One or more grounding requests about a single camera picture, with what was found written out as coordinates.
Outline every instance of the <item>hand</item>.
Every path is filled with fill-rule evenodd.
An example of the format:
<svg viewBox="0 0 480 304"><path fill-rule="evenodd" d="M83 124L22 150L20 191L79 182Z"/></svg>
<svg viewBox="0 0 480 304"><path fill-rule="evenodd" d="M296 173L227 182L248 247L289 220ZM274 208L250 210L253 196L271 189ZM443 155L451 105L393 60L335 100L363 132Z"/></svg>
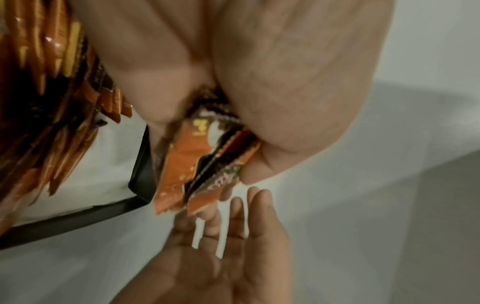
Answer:
<svg viewBox="0 0 480 304"><path fill-rule="evenodd" d="M394 0L72 0L152 145L219 83L263 145L244 183L331 146L366 98Z"/></svg>
<svg viewBox="0 0 480 304"><path fill-rule="evenodd" d="M247 201L249 236L243 202L234 198L221 259L215 255L221 226L217 208L200 214L206 221L198 249L192 248L195 218L179 213L163 250L113 303L291 303L289 242L272 194L253 187Z"/></svg>

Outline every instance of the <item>white floor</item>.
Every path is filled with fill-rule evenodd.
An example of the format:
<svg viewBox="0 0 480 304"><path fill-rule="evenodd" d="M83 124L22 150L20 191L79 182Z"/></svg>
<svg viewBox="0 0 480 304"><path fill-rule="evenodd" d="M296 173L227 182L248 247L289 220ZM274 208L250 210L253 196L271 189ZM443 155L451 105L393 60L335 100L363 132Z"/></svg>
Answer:
<svg viewBox="0 0 480 304"><path fill-rule="evenodd" d="M478 0L398 1L351 130L261 184L292 240L296 303L480 302L478 12ZM0 303L107 303L171 219L149 206L1 251Z"/></svg>

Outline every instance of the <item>skin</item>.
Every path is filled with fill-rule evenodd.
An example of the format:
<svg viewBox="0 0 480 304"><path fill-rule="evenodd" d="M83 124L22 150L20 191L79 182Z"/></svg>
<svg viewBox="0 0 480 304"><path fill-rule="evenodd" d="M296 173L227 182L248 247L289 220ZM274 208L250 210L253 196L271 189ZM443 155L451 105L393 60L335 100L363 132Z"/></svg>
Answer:
<svg viewBox="0 0 480 304"><path fill-rule="evenodd" d="M202 84L225 91L262 148L252 184L335 143L369 93L394 0L71 0L155 155Z"/></svg>
<svg viewBox="0 0 480 304"><path fill-rule="evenodd" d="M272 194L248 190L248 237L243 205L238 197L231 201L222 258L215 255L221 228L216 206L199 215L205 227L198 249L192 248L195 218L179 213L163 250L112 304L291 303L289 240Z"/></svg>

